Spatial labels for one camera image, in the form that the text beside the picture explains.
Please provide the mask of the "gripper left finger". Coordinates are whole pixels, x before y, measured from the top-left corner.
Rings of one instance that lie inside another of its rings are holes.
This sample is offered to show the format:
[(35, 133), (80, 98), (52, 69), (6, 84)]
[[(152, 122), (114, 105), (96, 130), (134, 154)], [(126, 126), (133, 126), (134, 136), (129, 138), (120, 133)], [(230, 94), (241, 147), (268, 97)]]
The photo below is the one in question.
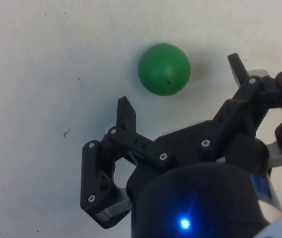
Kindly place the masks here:
[(175, 164), (172, 152), (136, 131), (136, 112), (127, 97), (118, 99), (116, 125), (101, 141), (82, 148), (80, 207), (98, 225), (117, 225), (132, 208), (126, 189), (114, 182), (115, 163), (125, 158), (135, 166), (165, 172)]

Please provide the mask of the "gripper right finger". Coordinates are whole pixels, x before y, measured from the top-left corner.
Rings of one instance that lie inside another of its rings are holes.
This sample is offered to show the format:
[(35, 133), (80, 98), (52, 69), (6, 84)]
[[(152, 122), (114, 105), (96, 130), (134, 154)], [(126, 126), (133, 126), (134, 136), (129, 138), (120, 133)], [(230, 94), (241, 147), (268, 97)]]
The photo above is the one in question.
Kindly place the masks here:
[(282, 123), (275, 129), (276, 141), (263, 145), (256, 132), (270, 109), (282, 110), (282, 72), (275, 78), (251, 75), (237, 53), (228, 56), (238, 90), (224, 102), (198, 146), (203, 161), (224, 158), (244, 169), (282, 167)]

